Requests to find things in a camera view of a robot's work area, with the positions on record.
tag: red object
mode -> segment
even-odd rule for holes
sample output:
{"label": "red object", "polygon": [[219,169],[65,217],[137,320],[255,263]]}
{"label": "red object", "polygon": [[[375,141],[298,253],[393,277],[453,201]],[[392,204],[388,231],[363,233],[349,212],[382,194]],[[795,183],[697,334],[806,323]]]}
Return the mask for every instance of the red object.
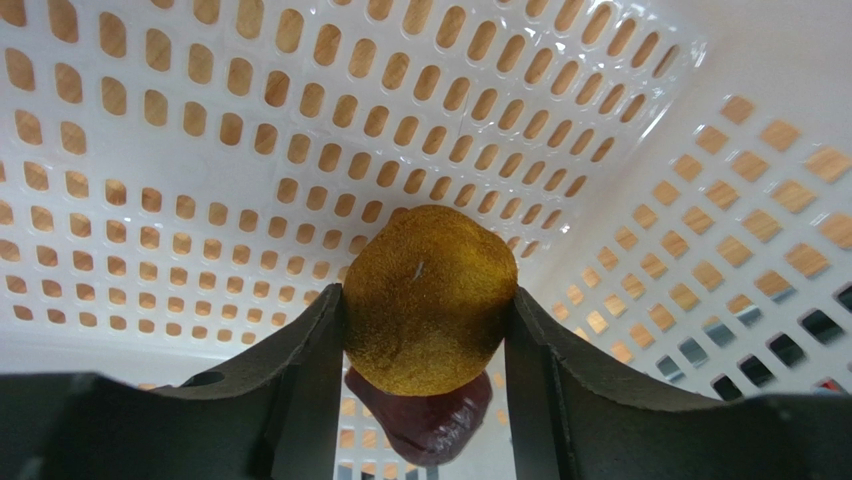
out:
{"label": "red object", "polygon": [[482,425],[492,396],[485,373],[457,390],[431,397],[385,393],[354,368],[344,380],[379,421],[394,451],[422,467],[450,462],[461,453]]}

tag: white surface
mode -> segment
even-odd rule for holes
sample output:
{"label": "white surface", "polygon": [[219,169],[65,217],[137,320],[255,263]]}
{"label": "white surface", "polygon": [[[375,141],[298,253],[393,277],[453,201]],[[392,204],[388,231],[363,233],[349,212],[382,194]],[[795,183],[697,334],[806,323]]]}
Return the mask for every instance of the white surface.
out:
{"label": "white surface", "polygon": [[[371,237],[390,217],[397,207],[412,207],[435,203],[429,198],[435,182],[450,177],[453,182],[446,196],[437,203],[453,205],[462,187],[477,186],[469,203],[461,211],[481,224],[493,229],[506,240],[520,237],[515,253],[520,257],[527,246],[540,242],[538,250],[528,258],[519,258],[521,283],[528,287],[543,305],[563,302],[570,310],[565,325],[574,330],[581,327],[591,337],[592,343],[605,351],[617,341],[623,341],[635,357],[631,365],[657,378],[662,378],[656,363],[666,355],[683,371],[684,378],[677,385],[705,395],[715,395],[711,383],[720,375],[727,375],[746,395],[759,393],[738,369],[738,362],[749,354],[757,356],[776,377],[764,391],[810,391],[814,384],[833,378],[847,389],[852,388],[852,374],[847,369],[850,360],[849,335],[830,346],[823,346],[805,332],[796,321],[812,308],[826,312],[847,332],[852,330],[852,316],[842,308],[832,295],[848,284],[845,274],[848,252],[838,248],[819,233],[819,225],[833,212],[850,214],[849,192],[852,176],[846,175],[832,185],[823,183],[804,167],[803,162],[818,146],[830,145],[846,154],[852,153],[852,140],[848,135],[849,99],[852,98],[850,47],[852,35],[845,21],[852,15],[852,7],[842,1],[821,2],[814,8],[802,2],[724,0],[699,2],[697,0],[656,0],[635,3],[610,3],[616,13],[607,24],[601,37],[591,46],[580,41],[585,25],[599,3],[586,1],[572,27],[557,33],[553,18],[562,1],[550,1],[541,15],[529,19],[524,13],[525,3],[514,0],[507,4],[493,1],[464,5],[466,21],[455,44],[444,50],[435,45],[436,32],[443,14],[452,5],[445,0],[434,0],[431,14],[418,35],[403,33],[402,18],[408,2],[395,2],[384,21],[371,19],[362,2],[338,6],[328,0],[310,6],[287,5],[296,8],[304,17],[304,28],[299,48],[285,54],[275,47],[275,33],[281,10],[275,2],[265,2],[260,36],[254,40],[240,37],[234,29],[237,14],[236,1],[222,2],[218,22],[203,25],[192,14],[191,2],[176,1],[176,6],[162,11],[149,2],[115,2],[108,0],[73,1],[79,20],[79,41],[67,44],[54,38],[48,22],[46,2],[27,0],[28,25],[17,28],[0,20],[0,48],[15,48],[24,52],[33,62],[36,89],[22,92],[9,83],[5,76],[5,57],[0,55],[0,160],[5,167],[5,183],[0,183],[0,199],[7,202],[14,213],[14,225],[0,225],[0,238],[18,245],[21,260],[0,260],[4,275],[15,275],[26,281],[27,293],[16,294],[8,289],[0,292],[0,370],[44,371],[95,369],[131,383],[179,383],[192,372],[207,368],[221,359],[245,348],[240,342],[243,333],[254,333],[261,339],[276,327],[271,323],[274,313],[285,313],[295,318],[304,308],[302,299],[311,290],[320,290],[334,281],[340,268],[354,258],[347,251],[350,241],[358,236]],[[98,16],[102,11],[117,15],[127,29],[127,55],[114,59],[99,47]],[[626,18],[637,21],[637,31],[624,53],[616,58],[606,54],[607,45],[615,35],[620,21]],[[487,55],[480,61],[466,56],[468,45],[477,26],[491,20],[496,34]],[[313,46],[320,27],[333,23],[342,33],[336,60],[330,66],[318,65],[313,59]],[[145,36],[149,28],[164,32],[172,43],[171,68],[157,72],[145,60]],[[661,41],[647,63],[633,69],[629,66],[633,53],[652,31],[659,31]],[[526,38],[526,46],[516,66],[508,74],[494,68],[506,42],[515,34]],[[378,50],[369,75],[363,79],[352,77],[347,66],[352,49],[360,38],[372,38]],[[192,82],[186,75],[189,46],[206,45],[215,57],[212,81],[204,86]],[[679,45],[680,54],[663,78],[653,79],[651,73],[671,45]],[[554,59],[542,80],[530,86],[524,82],[524,72],[533,56],[541,48],[551,48]],[[397,51],[410,57],[408,72],[402,85],[393,91],[381,86],[381,78],[388,58]],[[242,57],[252,66],[254,75],[248,95],[238,97],[227,89],[228,64],[233,57]],[[550,85],[562,65],[569,61],[581,64],[579,78],[566,93],[555,97]],[[72,105],[59,99],[55,90],[54,65],[65,62],[73,66],[82,77],[83,101]],[[427,65],[441,69],[435,93],[427,101],[415,100],[412,90],[420,71]],[[273,108],[264,102],[266,76],[271,70],[282,70],[290,77],[287,101],[283,107]],[[578,106],[574,99],[586,79],[594,72],[604,75],[604,84],[588,105]],[[127,112],[115,117],[101,107],[100,79],[110,76],[118,79],[127,89]],[[455,112],[443,109],[446,91],[459,76],[470,79],[467,101]],[[299,98],[306,84],[316,82],[325,88],[321,112],[315,118],[299,113]],[[626,86],[615,111],[600,115],[598,107],[610,89],[617,83]],[[484,121],[471,118],[471,111],[482,91],[495,88],[498,99]],[[156,89],[169,100],[168,122],[163,127],[146,123],[144,95]],[[618,119],[634,95],[644,93],[649,100],[639,116],[628,124]],[[337,98],[343,94],[357,97],[358,109],[352,126],[341,129],[331,119]],[[736,127],[719,113],[726,99],[741,95],[751,100],[756,109],[742,126]],[[525,108],[515,125],[504,131],[497,122],[511,100],[522,99]],[[195,101],[207,110],[207,128],[204,135],[194,138],[182,128],[183,105]],[[363,125],[376,105],[385,105],[390,115],[383,133],[370,138],[363,133]],[[656,119],[667,113],[657,122]],[[43,144],[31,146],[22,142],[16,133],[15,110],[26,110],[39,118]],[[533,114],[540,109],[550,112],[550,119],[542,133],[533,141],[522,136]],[[234,147],[223,145],[219,139],[222,115],[233,112],[244,122],[242,139]],[[396,126],[406,116],[419,119],[413,140],[408,146],[394,143]],[[772,119],[780,118],[796,126],[801,138],[786,152],[770,149],[759,140],[760,132]],[[546,146],[550,132],[562,119],[574,122],[564,143],[552,149]],[[87,136],[87,152],[76,156],[60,146],[59,124],[73,121],[81,126]],[[254,132],[261,123],[274,125],[278,141],[271,155],[264,156],[254,150]],[[730,140],[722,151],[709,155],[694,143],[695,133],[705,125],[712,125],[726,133]],[[447,128],[446,138],[434,155],[425,155],[420,146],[435,126]],[[595,137],[583,153],[570,154],[571,146],[587,128],[595,129]],[[294,164],[287,159],[290,137],[302,133],[312,139],[307,160]],[[473,144],[461,163],[447,158],[459,136],[473,136]],[[603,139],[615,138],[615,144],[599,163],[589,161]],[[342,148],[339,164],[333,172],[317,167],[322,146],[334,142]],[[499,153],[491,166],[484,171],[475,167],[480,151],[495,144]],[[752,150],[770,164],[770,168],[756,183],[751,184],[737,176],[729,166],[740,151]],[[357,152],[372,155],[370,168],[363,180],[353,180],[347,175],[349,161]],[[507,157],[522,153],[524,160],[517,171],[506,179],[499,175]],[[703,171],[693,182],[682,180],[672,170],[671,164],[681,155],[689,153],[703,165]],[[392,185],[384,188],[376,184],[382,165],[396,161],[399,172]],[[23,165],[36,162],[47,170],[50,188],[40,192],[29,188],[24,180]],[[545,168],[531,185],[522,182],[533,164],[545,162]],[[403,186],[415,169],[424,169],[426,178],[416,194],[407,194]],[[543,186],[559,169],[567,169],[566,178],[553,192]],[[88,199],[74,198],[65,191],[66,171],[79,171],[89,180]],[[563,194],[572,182],[586,175],[588,181],[573,198]],[[296,200],[285,205],[276,199],[279,181],[284,177],[296,179],[299,191]],[[127,203],[113,206],[104,201],[104,182],[117,179],[127,188]],[[680,192],[681,197],[670,207],[659,204],[651,195],[652,189],[667,180]],[[739,200],[727,211],[722,211],[704,196],[707,187],[716,180],[724,180],[736,188]],[[818,193],[818,199],[802,213],[794,215],[784,210],[771,194],[779,182],[795,179]],[[306,208],[309,190],[314,186],[328,190],[328,198],[318,211]],[[143,188],[155,188],[162,193],[162,209],[150,213],[140,205]],[[485,195],[499,192],[499,199],[487,214],[478,212]],[[355,195],[353,213],[341,218],[334,213],[340,194]],[[174,213],[178,195],[189,195],[196,202],[196,215],[191,220],[178,218]],[[513,198],[521,199],[521,206],[508,219],[500,212]],[[368,202],[378,200],[384,204],[381,214],[373,223],[361,220],[361,212]],[[207,208],[212,202],[228,207],[224,226],[206,221]],[[659,219],[649,230],[636,225],[632,219],[634,209],[647,204]],[[529,225],[522,219],[530,207],[541,204],[541,213]],[[30,208],[46,207],[53,214],[54,230],[42,232],[31,226]],[[704,235],[695,235],[680,221],[683,213],[699,206],[715,224]],[[739,222],[754,208],[772,214],[783,230],[767,244],[761,244],[743,229]],[[259,216],[254,232],[239,228],[243,210],[252,210]],[[543,230],[542,222],[555,210],[562,216],[552,229]],[[92,235],[78,238],[69,233],[69,214],[84,213],[91,219]],[[287,219],[287,233],[283,238],[272,238],[266,228],[273,216]],[[106,239],[108,220],[122,222],[127,229],[127,241],[115,244]],[[316,232],[307,244],[296,240],[301,224],[311,224]],[[621,226],[628,226],[639,242],[625,251],[613,238]],[[160,245],[156,249],[140,246],[140,228],[153,227],[159,231]],[[335,249],[322,246],[329,230],[342,232],[340,244]],[[674,229],[689,244],[689,250],[674,259],[661,246],[660,239]],[[192,238],[192,248],[187,255],[178,255],[171,249],[172,236],[187,233]],[[754,256],[742,267],[729,266],[715,252],[716,245],[727,235],[734,235],[748,246]],[[222,255],[209,260],[202,254],[204,240],[217,239],[222,243]],[[798,242],[805,242],[819,250],[832,266],[818,277],[808,280],[784,261],[784,253]],[[57,267],[44,267],[36,261],[36,245],[46,245],[58,253]],[[237,245],[251,249],[250,260],[245,265],[230,261],[231,251]],[[609,247],[619,259],[618,265],[607,272],[596,256],[603,247]],[[72,251],[82,250],[94,259],[90,272],[76,270],[72,265]],[[260,266],[264,251],[279,254],[276,267],[266,270]],[[658,280],[647,277],[639,263],[647,253],[654,253],[668,267],[668,272]],[[107,257],[120,256],[127,262],[127,274],[116,277],[107,271]],[[300,274],[287,271],[291,256],[301,256],[305,266]],[[691,275],[693,267],[701,260],[710,261],[725,277],[724,283],[714,292],[707,292]],[[157,265],[159,275],[155,281],[139,278],[139,262]],[[329,273],[324,278],[311,275],[317,262],[329,263]],[[169,282],[169,269],[179,266],[189,272],[184,286]],[[592,267],[602,277],[596,288],[583,283],[581,273]],[[781,305],[775,305],[754,285],[768,269],[776,270],[798,291]],[[212,290],[198,288],[201,272],[213,272],[217,277]],[[627,273],[640,277],[647,291],[633,301],[622,290],[620,282]],[[226,289],[227,278],[240,277],[244,281],[242,292]],[[42,294],[41,281],[54,280],[61,284],[61,298],[47,298]],[[269,282],[269,294],[259,298],[252,293],[257,281]],[[91,285],[95,301],[83,301],[74,294],[76,284]],[[669,290],[679,284],[687,285],[700,303],[684,312],[669,297]],[[584,301],[573,306],[565,295],[570,285],[577,285],[584,293]],[[279,300],[281,287],[295,289],[293,300]],[[126,293],[126,305],[107,301],[108,289],[120,288]],[[153,309],[138,305],[140,293],[151,293],[156,299]],[[731,298],[745,294],[763,312],[763,319],[752,328],[744,327],[725,308]],[[616,294],[627,306],[620,318],[614,318],[604,308],[604,299]],[[182,313],[167,309],[169,297],[184,300]],[[209,316],[194,314],[197,301],[212,305]],[[662,304],[677,322],[667,332],[654,330],[648,310]],[[237,307],[234,319],[222,318],[223,306]],[[34,319],[16,318],[14,306],[29,308]],[[66,323],[54,324],[47,319],[47,309],[61,309]],[[262,311],[259,322],[250,322],[246,314],[250,308]],[[592,311],[598,311],[609,324],[601,335],[595,335],[585,322]],[[96,327],[80,325],[81,312],[97,317]],[[110,316],[125,319],[127,328],[110,327]],[[736,335],[736,340],[724,349],[713,344],[701,331],[702,323],[718,316]],[[149,319],[155,324],[152,334],[139,331],[137,322]],[[181,326],[177,336],[166,333],[166,324]],[[633,343],[629,329],[641,323],[655,338],[646,350]],[[208,334],[196,339],[191,331],[203,326]],[[231,332],[231,340],[217,340],[219,330]],[[766,348],[766,343],[778,333],[788,334],[799,344],[807,360],[795,369],[788,369]],[[693,338],[708,354],[709,360],[693,368],[678,350],[678,345]],[[501,359],[494,368],[499,371]],[[486,425],[474,438],[468,450],[456,462],[442,467],[442,479],[513,478],[508,427],[502,427],[496,410],[505,408],[504,390],[495,387],[495,401],[491,406]],[[372,418],[341,417],[341,427],[361,429],[371,424]],[[382,449],[380,436],[377,453],[364,449],[341,449],[339,462],[355,463],[359,471],[361,462],[376,461],[379,469],[383,462],[393,463],[397,457]],[[356,446],[360,436],[356,436]],[[399,464],[400,478],[404,463]]]}

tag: fuzzy yellow object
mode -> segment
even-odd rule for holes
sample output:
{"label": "fuzzy yellow object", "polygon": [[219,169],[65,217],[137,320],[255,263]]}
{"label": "fuzzy yellow object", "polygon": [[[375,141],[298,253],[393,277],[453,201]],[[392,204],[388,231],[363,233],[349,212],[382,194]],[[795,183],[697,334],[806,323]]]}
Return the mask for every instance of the fuzzy yellow object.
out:
{"label": "fuzzy yellow object", "polygon": [[448,393],[494,355],[517,283],[515,258],[497,235],[451,208],[411,209],[349,268],[344,348],[381,390]]}

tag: perforated basket wall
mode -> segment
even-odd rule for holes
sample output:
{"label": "perforated basket wall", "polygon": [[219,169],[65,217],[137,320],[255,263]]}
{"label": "perforated basket wall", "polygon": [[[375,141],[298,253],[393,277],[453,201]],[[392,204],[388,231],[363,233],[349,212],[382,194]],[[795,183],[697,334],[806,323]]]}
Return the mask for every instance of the perforated basket wall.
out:
{"label": "perforated basket wall", "polygon": [[[649,375],[852,388],[852,8],[825,3],[2,0],[0,369],[180,383],[440,203]],[[345,391],[338,478],[512,478],[489,370],[429,472]]]}

